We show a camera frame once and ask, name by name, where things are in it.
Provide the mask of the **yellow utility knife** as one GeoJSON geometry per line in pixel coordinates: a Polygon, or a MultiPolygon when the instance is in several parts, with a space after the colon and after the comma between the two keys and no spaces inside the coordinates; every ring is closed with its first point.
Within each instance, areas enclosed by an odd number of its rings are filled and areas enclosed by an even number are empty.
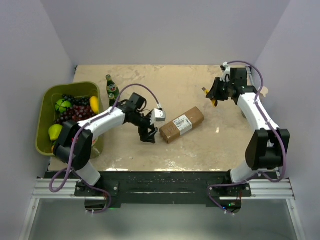
{"type": "Polygon", "coordinates": [[[202,91],[205,93],[205,97],[211,101],[212,106],[216,108],[218,106],[218,101],[211,96],[210,91],[205,87],[202,88],[202,91]]]}

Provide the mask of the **brown cardboard express box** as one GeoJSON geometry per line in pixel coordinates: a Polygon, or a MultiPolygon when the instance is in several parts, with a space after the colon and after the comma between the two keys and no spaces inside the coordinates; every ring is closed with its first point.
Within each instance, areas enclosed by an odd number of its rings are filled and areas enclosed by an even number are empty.
{"type": "Polygon", "coordinates": [[[204,120],[204,114],[195,106],[162,126],[159,129],[159,133],[163,140],[170,144],[182,135],[197,128],[204,120]]]}

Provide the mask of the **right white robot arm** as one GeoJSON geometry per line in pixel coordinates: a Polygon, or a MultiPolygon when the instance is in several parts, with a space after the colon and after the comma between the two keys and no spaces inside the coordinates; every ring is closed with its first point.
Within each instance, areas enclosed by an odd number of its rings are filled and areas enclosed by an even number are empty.
{"type": "Polygon", "coordinates": [[[231,67],[231,62],[224,62],[220,66],[222,75],[215,78],[210,90],[205,90],[206,98],[214,107],[219,102],[233,100],[253,130],[244,162],[230,170],[230,180],[222,185],[223,192],[230,197],[241,190],[240,184],[250,181],[256,175],[278,183],[287,170],[290,132],[280,128],[269,116],[260,100],[264,81],[261,80],[259,88],[249,85],[247,70],[257,68],[248,62],[245,65],[231,67]]]}

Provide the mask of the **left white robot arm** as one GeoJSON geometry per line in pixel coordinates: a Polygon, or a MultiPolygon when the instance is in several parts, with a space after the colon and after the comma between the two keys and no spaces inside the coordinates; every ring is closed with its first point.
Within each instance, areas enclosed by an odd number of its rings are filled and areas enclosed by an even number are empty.
{"type": "Polygon", "coordinates": [[[92,196],[99,196],[104,190],[104,184],[99,181],[101,174],[90,162],[93,141],[111,129],[131,123],[138,127],[142,142],[156,142],[158,128],[155,122],[165,121],[166,115],[160,104],[148,114],[143,114],[142,108],[146,102],[144,97],[133,93],[129,99],[115,103],[92,118],[79,122],[70,120],[63,124],[53,154],[68,164],[66,175],[74,170],[87,182],[85,189],[92,196]]]}

